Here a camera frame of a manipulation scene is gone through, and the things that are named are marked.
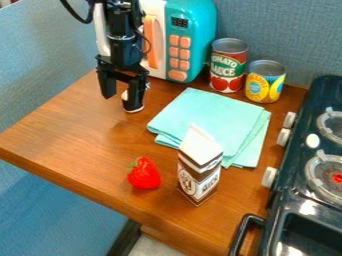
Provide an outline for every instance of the gray wall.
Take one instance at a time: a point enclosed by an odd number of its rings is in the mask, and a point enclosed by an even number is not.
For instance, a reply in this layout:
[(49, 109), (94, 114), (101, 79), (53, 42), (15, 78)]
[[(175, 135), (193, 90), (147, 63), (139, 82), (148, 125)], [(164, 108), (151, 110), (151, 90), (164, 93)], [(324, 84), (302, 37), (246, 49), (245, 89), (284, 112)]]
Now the gray wall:
[[(85, 13), (85, 1), (71, 3)], [(0, 9), (0, 131), (95, 67), (93, 24), (58, 0), (21, 0)]]
[[(57, 0), (1, 8), (0, 132), (92, 69), (94, 38)], [(0, 161), (1, 256), (106, 255), (126, 221)]]
[(310, 85), (322, 74), (342, 75), (341, 0), (213, 0), (218, 36), (250, 46), (250, 60), (284, 64), (287, 82)]

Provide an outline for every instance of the wooden table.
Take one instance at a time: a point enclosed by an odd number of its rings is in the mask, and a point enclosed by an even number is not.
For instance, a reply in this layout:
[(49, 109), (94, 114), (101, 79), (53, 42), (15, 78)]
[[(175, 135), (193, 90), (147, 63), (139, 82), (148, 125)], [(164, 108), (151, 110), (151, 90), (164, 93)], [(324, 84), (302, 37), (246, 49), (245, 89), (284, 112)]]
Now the wooden table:
[[(276, 139), (305, 90), (286, 86), (277, 103), (263, 105), (272, 119), (258, 168), (223, 170), (219, 192), (194, 207), (176, 189), (177, 151), (155, 144), (146, 125), (187, 86), (210, 88), (203, 77), (190, 85), (150, 81), (145, 110), (126, 114), (119, 96), (126, 85), (119, 84), (118, 96), (105, 100), (91, 71), (0, 134), (0, 158), (128, 216), (188, 255), (225, 255), (245, 213), (265, 216), (269, 191), (261, 179), (267, 166), (278, 167), (282, 160)], [(248, 101), (243, 91), (226, 96)], [(130, 163), (142, 155), (160, 169), (163, 183), (157, 190), (134, 189), (126, 180)], [(246, 239), (244, 255), (252, 241)]]

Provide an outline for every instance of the tin can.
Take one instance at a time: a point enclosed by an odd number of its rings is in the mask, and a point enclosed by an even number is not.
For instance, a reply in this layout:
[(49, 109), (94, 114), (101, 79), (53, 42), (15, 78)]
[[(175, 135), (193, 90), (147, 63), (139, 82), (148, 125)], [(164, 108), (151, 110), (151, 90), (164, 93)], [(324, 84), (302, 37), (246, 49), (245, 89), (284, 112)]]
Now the tin can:
[(232, 93), (243, 85), (248, 46), (235, 38), (221, 38), (212, 43), (210, 86), (219, 92)]
[(285, 68), (273, 60), (256, 60), (249, 64), (246, 97), (258, 103), (279, 99), (285, 81)]

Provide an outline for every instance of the black stove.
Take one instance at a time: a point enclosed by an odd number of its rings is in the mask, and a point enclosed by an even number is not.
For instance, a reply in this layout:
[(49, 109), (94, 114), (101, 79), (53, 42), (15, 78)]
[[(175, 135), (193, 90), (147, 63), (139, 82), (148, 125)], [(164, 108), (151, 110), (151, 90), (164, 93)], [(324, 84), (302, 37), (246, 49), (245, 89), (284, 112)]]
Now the black stove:
[(238, 255), (251, 225), (262, 229), (256, 255), (342, 255), (342, 77), (316, 79), (284, 127), (282, 165), (263, 178), (271, 189), (267, 219), (246, 214), (229, 255)]

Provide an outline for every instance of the folded cloth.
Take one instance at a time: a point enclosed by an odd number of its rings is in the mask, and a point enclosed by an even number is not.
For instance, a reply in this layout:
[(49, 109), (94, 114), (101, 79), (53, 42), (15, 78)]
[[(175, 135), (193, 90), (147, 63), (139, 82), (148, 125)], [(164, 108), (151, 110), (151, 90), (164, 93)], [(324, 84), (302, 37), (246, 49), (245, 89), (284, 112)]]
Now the folded cloth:
[(196, 123), (224, 148), (227, 168), (233, 157), (241, 153), (241, 147), (249, 145), (267, 122), (267, 118), (262, 118), (263, 113), (262, 107), (188, 88), (153, 118), (147, 128), (161, 135), (157, 136), (157, 142), (162, 139), (163, 145), (177, 148), (190, 123)]
[[(254, 131), (248, 135), (247, 139), (239, 149), (239, 152), (234, 157), (223, 157), (223, 167), (228, 168), (230, 165), (234, 165), (236, 167), (243, 168), (256, 167), (258, 165), (270, 117), (270, 112), (263, 111)], [(179, 147), (178, 143), (161, 134), (156, 137), (155, 142), (174, 149), (178, 149)]]

